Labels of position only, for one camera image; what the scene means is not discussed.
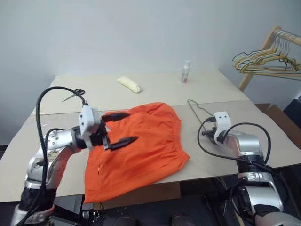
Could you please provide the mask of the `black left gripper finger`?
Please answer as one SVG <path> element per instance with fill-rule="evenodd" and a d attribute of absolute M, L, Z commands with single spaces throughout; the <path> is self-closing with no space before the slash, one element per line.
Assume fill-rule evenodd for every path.
<path fill-rule="evenodd" d="M 118 142 L 110 144 L 109 149 L 113 151 L 113 150 L 117 150 L 117 149 L 123 148 L 125 146 L 130 145 L 131 143 L 133 143 L 137 139 L 138 139 L 138 136 L 132 136 L 132 137 L 122 138 Z"/>
<path fill-rule="evenodd" d="M 126 112 L 120 112 L 120 113 L 109 113 L 105 114 L 101 117 L 102 121 L 109 122 L 109 121 L 119 121 L 126 117 L 130 116 L 129 113 Z"/>

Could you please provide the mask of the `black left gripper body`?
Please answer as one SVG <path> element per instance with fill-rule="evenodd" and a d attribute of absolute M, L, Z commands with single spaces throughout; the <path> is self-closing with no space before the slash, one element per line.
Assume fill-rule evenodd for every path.
<path fill-rule="evenodd" d="M 90 136 L 92 146 L 103 146 L 104 150 L 111 148 L 111 142 L 103 120 L 100 121 L 99 127 L 95 133 Z"/>

